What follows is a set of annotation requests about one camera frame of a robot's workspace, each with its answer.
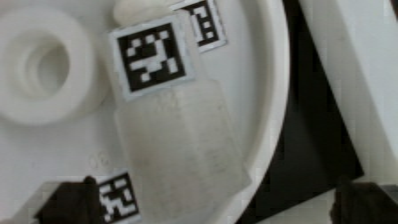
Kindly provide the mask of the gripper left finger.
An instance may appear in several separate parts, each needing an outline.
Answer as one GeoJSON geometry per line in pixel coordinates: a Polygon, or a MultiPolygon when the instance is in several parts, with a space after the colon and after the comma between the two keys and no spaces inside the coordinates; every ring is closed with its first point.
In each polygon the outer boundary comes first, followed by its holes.
{"type": "Polygon", "coordinates": [[[105,224],[99,187],[92,176],[62,182],[34,215],[39,224],[105,224]]]}

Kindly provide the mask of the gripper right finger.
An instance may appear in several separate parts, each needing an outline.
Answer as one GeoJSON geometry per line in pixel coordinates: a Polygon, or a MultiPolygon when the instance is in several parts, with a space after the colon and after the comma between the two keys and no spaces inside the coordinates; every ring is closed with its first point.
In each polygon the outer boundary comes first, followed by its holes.
{"type": "Polygon", "coordinates": [[[332,224],[398,224],[398,203],[375,182],[339,178],[329,215],[332,224]]]}

